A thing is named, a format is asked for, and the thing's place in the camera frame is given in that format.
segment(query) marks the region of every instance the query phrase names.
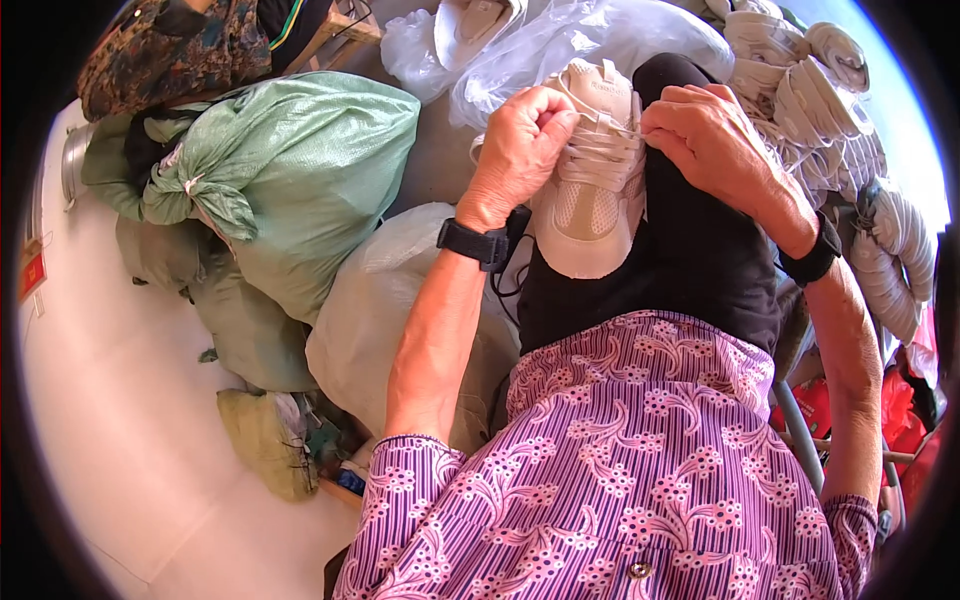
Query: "hand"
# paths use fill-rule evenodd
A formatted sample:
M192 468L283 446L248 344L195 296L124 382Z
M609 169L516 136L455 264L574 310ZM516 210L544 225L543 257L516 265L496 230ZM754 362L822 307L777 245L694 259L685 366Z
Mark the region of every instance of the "hand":
M752 217L791 256L813 247L813 208L725 85L665 87L640 116L640 132L691 185Z
M457 221L477 231L502 228L510 211L553 171L579 115L561 92L527 87L490 115L476 173L457 204Z

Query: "reebok logo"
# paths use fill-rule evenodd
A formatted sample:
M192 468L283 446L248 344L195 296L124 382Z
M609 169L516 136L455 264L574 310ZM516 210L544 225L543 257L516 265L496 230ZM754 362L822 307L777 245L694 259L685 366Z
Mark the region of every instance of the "reebok logo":
M616 85L613 84L601 84L598 82L590 82L590 87L599 91L605 91L608 94L614 94L616 96L626 96L626 89L619 89Z

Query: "wooden stool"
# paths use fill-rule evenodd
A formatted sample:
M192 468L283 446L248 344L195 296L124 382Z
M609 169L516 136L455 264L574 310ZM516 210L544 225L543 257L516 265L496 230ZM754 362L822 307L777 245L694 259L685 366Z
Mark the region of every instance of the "wooden stool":
M373 12L359 23L354 24L355 17L345 16L334 2L330 5L330 11L326 15L326 20L321 23L320 29L313 35L313 38L307 43L300 55L284 69L284 75L292 75L299 72L305 64L310 63L311 70L314 71L334 71L342 66L353 54L360 49L363 44L373 46L380 45L383 38L383 32L373 18ZM323 64L316 60L314 55L320 50L320 47L330 41L337 34L343 32L343 37L347 38L342 46L325 60Z

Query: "camouflage fabric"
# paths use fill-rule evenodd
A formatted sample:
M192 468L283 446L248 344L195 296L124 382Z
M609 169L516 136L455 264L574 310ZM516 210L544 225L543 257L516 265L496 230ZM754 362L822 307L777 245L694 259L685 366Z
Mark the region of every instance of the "camouflage fabric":
M214 0L204 15L183 0L135 0L114 24L77 80L91 122L233 89L271 70L256 0Z

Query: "forearm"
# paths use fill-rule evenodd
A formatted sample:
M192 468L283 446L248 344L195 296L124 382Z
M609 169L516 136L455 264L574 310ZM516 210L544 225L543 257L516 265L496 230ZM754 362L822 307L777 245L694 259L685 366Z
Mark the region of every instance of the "forearm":
M782 252L802 258L819 222L797 183L784 175L773 186L761 225ZM804 288L830 395L831 444L822 499L842 493L876 503L880 484L882 370L866 303L842 258Z
M470 227L460 216L458 221ZM447 442L485 282L475 259L441 250L396 352L387 384L385 435L421 433Z
M830 461L821 498L880 491L883 372L866 304L846 261L804 288L830 396Z

